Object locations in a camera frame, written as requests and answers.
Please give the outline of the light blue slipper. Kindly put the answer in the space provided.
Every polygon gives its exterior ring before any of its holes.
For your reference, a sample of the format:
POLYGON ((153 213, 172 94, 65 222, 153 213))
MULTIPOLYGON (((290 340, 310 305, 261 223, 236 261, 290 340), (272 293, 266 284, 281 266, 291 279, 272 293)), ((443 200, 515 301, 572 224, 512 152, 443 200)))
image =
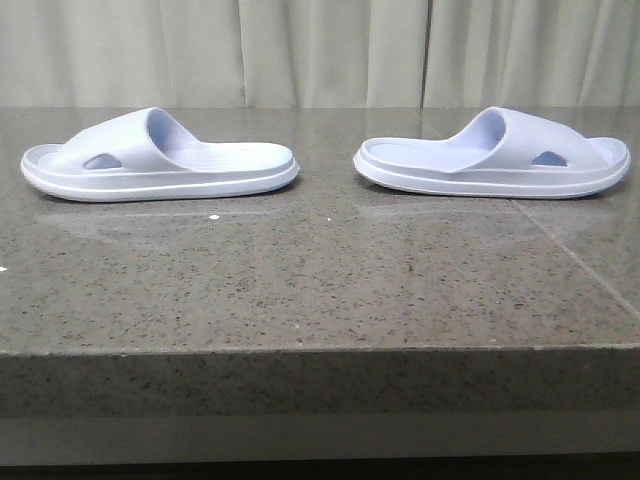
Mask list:
POLYGON ((424 194, 528 199, 591 195, 631 166, 626 144, 587 138, 567 125, 489 107, 445 140, 377 137, 353 158, 372 182, 424 194))
POLYGON ((265 142, 208 143, 152 107, 27 150, 21 171, 38 190, 82 202, 234 197, 277 190, 299 165, 265 142))

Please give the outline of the cream curtain right panel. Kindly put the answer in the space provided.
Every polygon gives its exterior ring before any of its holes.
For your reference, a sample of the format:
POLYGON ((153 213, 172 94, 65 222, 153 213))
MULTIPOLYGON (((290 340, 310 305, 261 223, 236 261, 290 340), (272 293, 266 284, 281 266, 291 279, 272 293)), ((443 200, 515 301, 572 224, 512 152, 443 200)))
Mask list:
POLYGON ((636 106, 636 1, 435 1, 426 107, 636 106))

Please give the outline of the cream curtain panel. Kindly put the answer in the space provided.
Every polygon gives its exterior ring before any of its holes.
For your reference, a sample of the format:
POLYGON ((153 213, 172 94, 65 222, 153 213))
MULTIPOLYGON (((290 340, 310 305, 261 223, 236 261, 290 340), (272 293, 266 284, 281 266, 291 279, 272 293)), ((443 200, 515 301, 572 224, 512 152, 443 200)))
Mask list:
POLYGON ((636 1, 435 1, 426 107, 636 106, 636 1))
POLYGON ((5 107, 416 107, 426 1, 5 1, 5 107))

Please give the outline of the cream curtain left panel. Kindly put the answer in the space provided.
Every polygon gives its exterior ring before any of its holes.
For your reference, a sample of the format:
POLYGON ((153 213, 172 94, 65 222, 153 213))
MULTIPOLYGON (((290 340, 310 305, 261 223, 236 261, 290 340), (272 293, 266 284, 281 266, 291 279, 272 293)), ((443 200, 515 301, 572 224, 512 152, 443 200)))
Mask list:
POLYGON ((5 1, 5 107, 416 107, 426 1, 5 1))

